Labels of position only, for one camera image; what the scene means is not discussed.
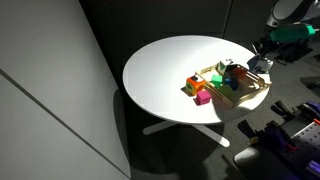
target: table top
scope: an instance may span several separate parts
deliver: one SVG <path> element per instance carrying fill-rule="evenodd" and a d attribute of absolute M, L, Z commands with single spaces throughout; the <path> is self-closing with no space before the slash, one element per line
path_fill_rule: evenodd
<path fill-rule="evenodd" d="M 269 89 L 234 108 L 222 101 L 197 106 L 195 96 L 182 91 L 195 71 L 232 59 L 246 68 L 254 54 L 230 41 L 207 36 L 162 39 L 138 50 L 123 71 L 123 83 L 131 99 L 148 113 L 185 124 L 214 124 L 232 120 L 256 108 Z M 261 75 L 266 81 L 268 74 Z"/>

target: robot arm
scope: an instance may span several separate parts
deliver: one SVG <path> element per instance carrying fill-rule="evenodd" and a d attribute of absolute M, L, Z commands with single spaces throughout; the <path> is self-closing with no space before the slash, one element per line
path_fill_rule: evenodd
<path fill-rule="evenodd" d="M 279 27 L 320 16 L 318 0 L 279 0 L 271 9 L 267 25 Z"/>
<path fill-rule="evenodd" d="M 255 72 L 260 67 L 263 69 L 261 72 L 267 72 L 272 62 L 265 56 L 272 52 L 278 52 L 276 59 L 285 62 L 292 62 L 309 53 L 309 37 L 315 31 L 312 26 L 295 24 L 317 16 L 320 16 L 318 0 L 278 0 L 271 9 L 264 37 L 252 43 L 257 54 L 247 62 L 249 70 Z"/>

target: wooden tray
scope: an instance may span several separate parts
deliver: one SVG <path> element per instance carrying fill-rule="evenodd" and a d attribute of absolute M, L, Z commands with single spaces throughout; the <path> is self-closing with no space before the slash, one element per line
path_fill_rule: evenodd
<path fill-rule="evenodd" d="M 232 64 L 232 66 L 244 70 L 246 74 L 245 78 L 242 78 L 240 80 L 238 79 L 239 87 L 237 90 L 233 91 L 233 95 L 231 97 L 226 97 L 211 82 L 212 75 L 220 75 L 216 70 L 217 66 L 218 64 L 204 68 L 202 70 L 196 71 L 195 74 L 206 81 L 205 89 L 207 89 L 210 93 L 216 95 L 228 107 L 235 107 L 241 102 L 254 98 L 257 94 L 266 90 L 271 85 L 271 82 L 266 83 L 263 78 L 255 73 L 250 72 L 247 68 L 239 64 Z M 224 75 L 224 79 L 225 78 L 228 78 L 227 73 L 225 73 Z"/>

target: dark floor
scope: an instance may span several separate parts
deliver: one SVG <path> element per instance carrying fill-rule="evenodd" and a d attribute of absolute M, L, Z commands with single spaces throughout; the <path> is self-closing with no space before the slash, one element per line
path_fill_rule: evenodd
<path fill-rule="evenodd" d="M 179 125 L 154 133 L 142 134 L 142 129 L 161 120 L 145 113 L 126 98 L 126 119 L 129 156 L 133 180 L 233 180 L 244 179 L 233 163 L 233 157 L 245 149 L 248 139 L 237 129 L 237 124 L 247 119 L 253 129 L 261 130 L 266 123 L 284 122 L 270 110 L 282 100 L 287 107 L 308 100 L 320 101 L 319 89 L 307 89 L 300 78 L 320 76 L 320 63 L 314 55 L 320 54 L 320 45 L 303 59 L 287 66 L 274 63 L 270 70 L 270 91 L 255 110 L 224 124 L 210 125 L 210 129 L 227 138 L 231 145 L 224 148 L 196 129 Z"/>

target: gray wall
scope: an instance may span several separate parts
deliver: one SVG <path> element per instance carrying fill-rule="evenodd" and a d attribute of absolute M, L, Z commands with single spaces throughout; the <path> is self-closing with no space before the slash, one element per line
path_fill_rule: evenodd
<path fill-rule="evenodd" d="M 128 179 L 0 75 L 0 179 Z"/>
<path fill-rule="evenodd" d="M 206 35 L 252 50 L 275 1 L 80 0 L 119 85 L 130 56 L 159 39 Z"/>
<path fill-rule="evenodd" d="M 29 98 L 1 83 L 0 179 L 129 177 L 118 87 L 80 3 L 2 0 L 0 27 L 1 74 Z"/>

